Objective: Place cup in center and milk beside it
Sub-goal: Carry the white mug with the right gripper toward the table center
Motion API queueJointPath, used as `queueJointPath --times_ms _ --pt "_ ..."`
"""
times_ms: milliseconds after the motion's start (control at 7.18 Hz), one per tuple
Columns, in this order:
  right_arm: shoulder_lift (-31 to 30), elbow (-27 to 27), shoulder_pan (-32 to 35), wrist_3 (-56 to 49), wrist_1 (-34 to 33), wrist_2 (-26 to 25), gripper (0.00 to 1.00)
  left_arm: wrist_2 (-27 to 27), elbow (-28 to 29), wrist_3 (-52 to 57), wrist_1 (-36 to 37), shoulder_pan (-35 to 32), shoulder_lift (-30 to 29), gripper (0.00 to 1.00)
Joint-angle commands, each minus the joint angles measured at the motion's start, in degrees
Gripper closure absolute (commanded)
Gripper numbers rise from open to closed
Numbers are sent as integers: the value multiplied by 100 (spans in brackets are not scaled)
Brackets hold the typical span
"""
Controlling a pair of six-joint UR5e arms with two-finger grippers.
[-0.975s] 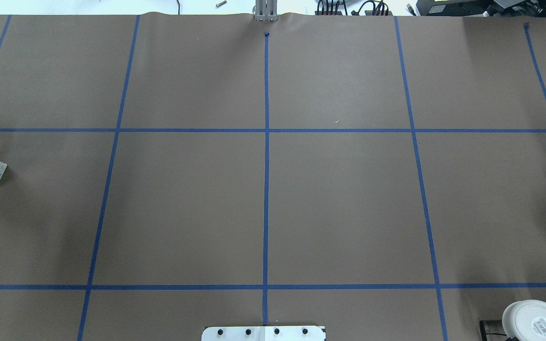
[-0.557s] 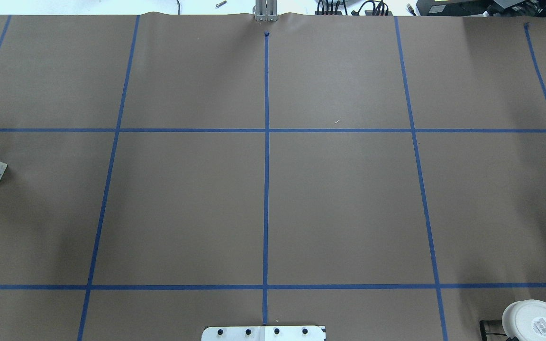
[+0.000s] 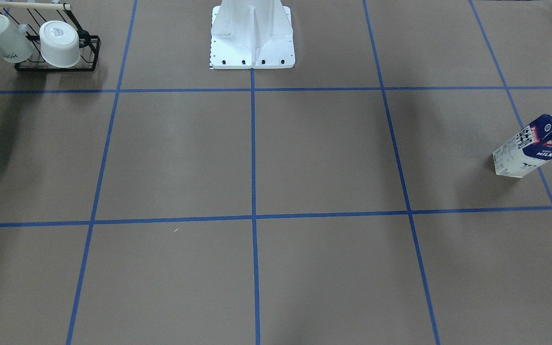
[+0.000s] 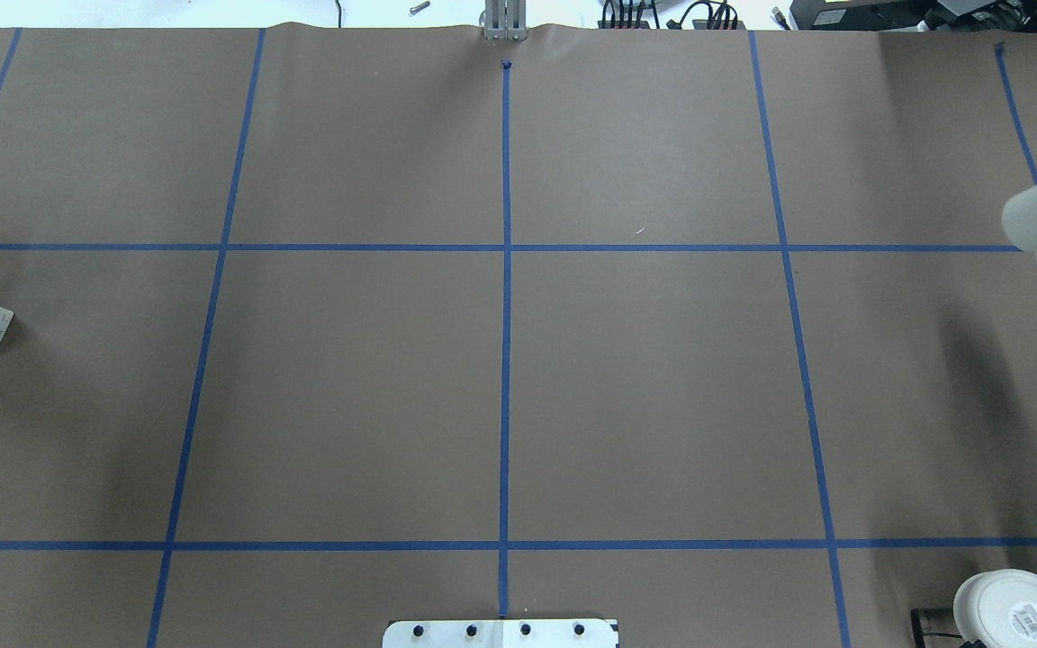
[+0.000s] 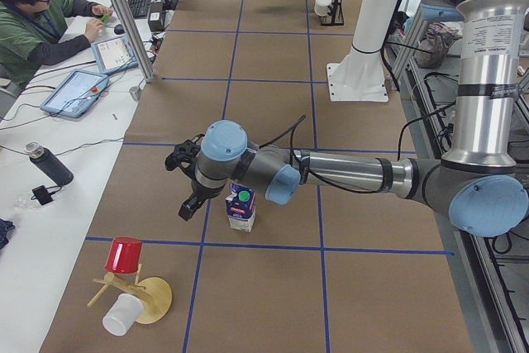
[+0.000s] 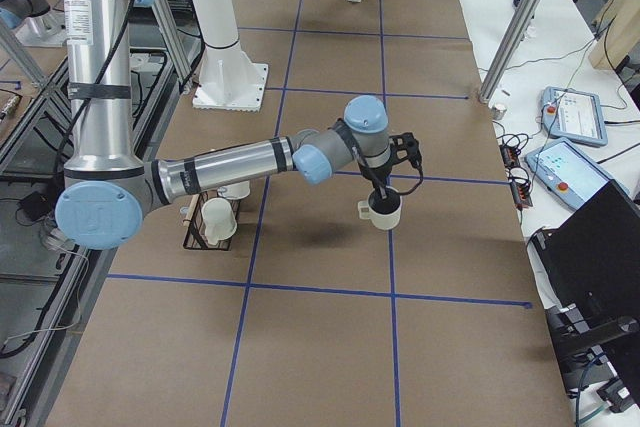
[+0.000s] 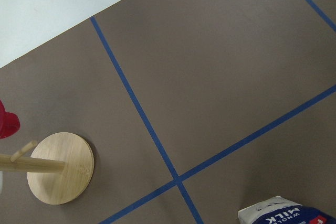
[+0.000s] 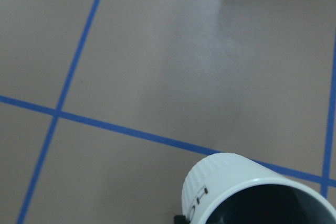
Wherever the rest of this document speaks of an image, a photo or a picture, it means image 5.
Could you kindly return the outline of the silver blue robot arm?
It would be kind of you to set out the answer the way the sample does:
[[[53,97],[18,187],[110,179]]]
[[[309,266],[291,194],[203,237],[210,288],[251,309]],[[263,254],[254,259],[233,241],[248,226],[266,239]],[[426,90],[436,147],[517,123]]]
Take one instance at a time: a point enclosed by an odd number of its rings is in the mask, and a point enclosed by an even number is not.
[[[455,125],[450,149],[439,160],[372,160],[256,145],[239,124],[222,120],[166,158],[166,169],[180,168],[192,183],[181,218],[191,218],[235,181],[278,204],[305,183],[389,192],[427,205],[476,236],[499,236],[517,226],[527,214],[528,194],[515,178],[508,138],[528,0],[422,0],[422,9],[464,22]]]

